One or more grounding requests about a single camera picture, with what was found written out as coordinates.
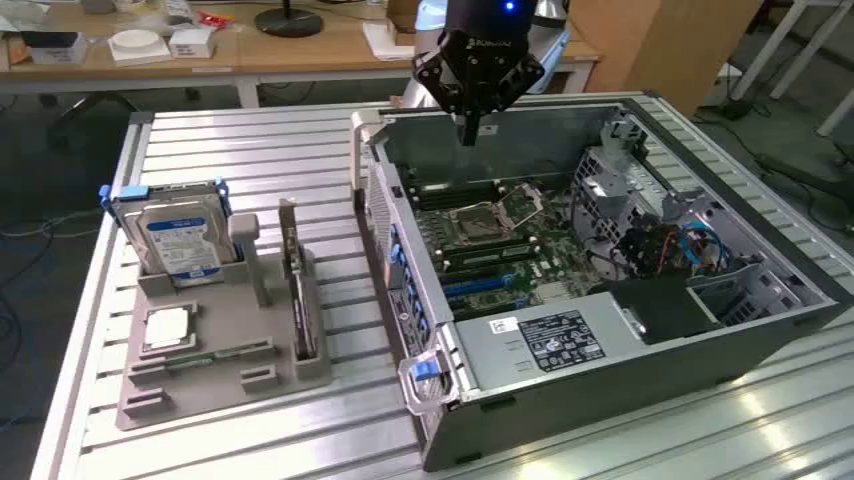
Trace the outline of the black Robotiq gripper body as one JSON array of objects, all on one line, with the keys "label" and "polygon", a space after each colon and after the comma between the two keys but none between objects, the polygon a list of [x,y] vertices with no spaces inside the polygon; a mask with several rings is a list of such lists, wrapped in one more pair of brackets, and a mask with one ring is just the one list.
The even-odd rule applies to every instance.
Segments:
[{"label": "black Robotiq gripper body", "polygon": [[483,60],[531,54],[528,32],[534,12],[532,1],[451,1],[438,46],[464,47],[471,55],[471,73]]}]

